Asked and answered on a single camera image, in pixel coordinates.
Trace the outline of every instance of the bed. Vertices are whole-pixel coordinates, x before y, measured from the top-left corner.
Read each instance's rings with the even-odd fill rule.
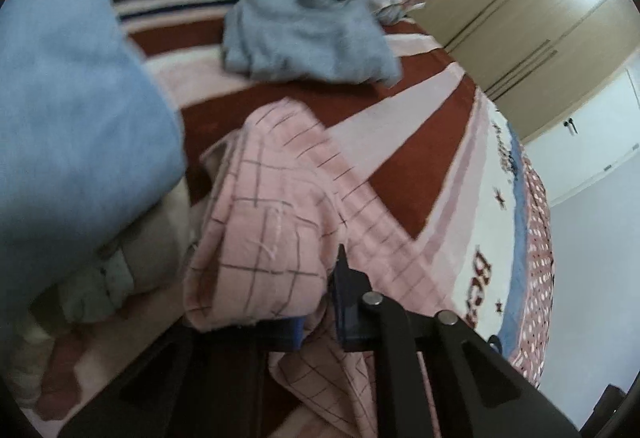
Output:
[[[385,27],[403,70],[390,89],[312,81],[264,84],[225,73],[223,16],[237,1],[114,0],[149,72],[182,113],[192,205],[211,187],[200,166],[203,151],[259,107],[284,98],[305,104],[340,147],[348,171],[362,179],[356,200],[362,220],[348,235],[350,262],[371,272],[369,264],[405,260],[402,274],[392,280],[370,274],[374,287],[391,288],[406,309],[425,315],[437,307],[455,310],[484,339],[497,336],[504,357],[537,385],[553,293],[549,211],[543,184],[507,120],[438,41],[409,18]],[[428,273],[442,299],[425,304],[430,296],[417,271]],[[92,328],[85,336],[87,351],[75,365],[81,404],[63,421],[45,422],[27,410],[36,429],[46,438],[56,436],[181,315],[180,285],[174,285]],[[277,372],[273,376],[277,384],[269,387],[274,392],[269,399],[280,409],[272,413],[282,415],[283,407],[292,409],[305,394]],[[296,397],[282,392],[282,385]],[[361,412],[353,411],[353,400],[338,401],[337,409],[309,400],[306,405],[348,434],[373,436],[374,426],[366,420],[374,402],[358,402]]]

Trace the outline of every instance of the white door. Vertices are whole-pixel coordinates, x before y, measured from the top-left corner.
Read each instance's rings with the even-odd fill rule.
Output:
[[[526,152],[554,205],[604,176],[638,147],[640,107],[625,70],[564,123],[529,142]]]

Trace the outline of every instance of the pile of clothes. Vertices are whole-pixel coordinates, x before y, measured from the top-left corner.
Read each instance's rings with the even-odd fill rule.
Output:
[[[380,23],[403,12],[379,4],[240,0],[225,68],[392,86]],[[323,128],[305,107],[261,108],[202,156],[213,187],[194,219],[180,115],[110,0],[7,0],[0,37],[0,371],[21,407],[63,418],[79,388],[67,365],[60,399],[56,343],[177,278],[202,331],[319,309],[346,224],[316,161],[339,150],[306,149]]]

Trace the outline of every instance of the gray cloth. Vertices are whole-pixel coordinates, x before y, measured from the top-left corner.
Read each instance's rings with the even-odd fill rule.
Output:
[[[180,121],[110,0],[7,0],[0,40],[1,352],[33,299],[158,202],[185,162]]]
[[[260,81],[393,86],[402,76],[367,0],[240,0],[223,47],[226,70]]]

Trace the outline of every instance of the star print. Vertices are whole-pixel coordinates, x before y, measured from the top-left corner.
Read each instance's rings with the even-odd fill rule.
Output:
[[[505,207],[504,198],[502,198],[502,195],[500,194],[500,189],[498,189],[497,187],[494,187],[494,191],[495,191],[495,199],[498,200],[498,203],[500,204],[500,209],[502,209],[503,211],[506,211],[507,208]]]

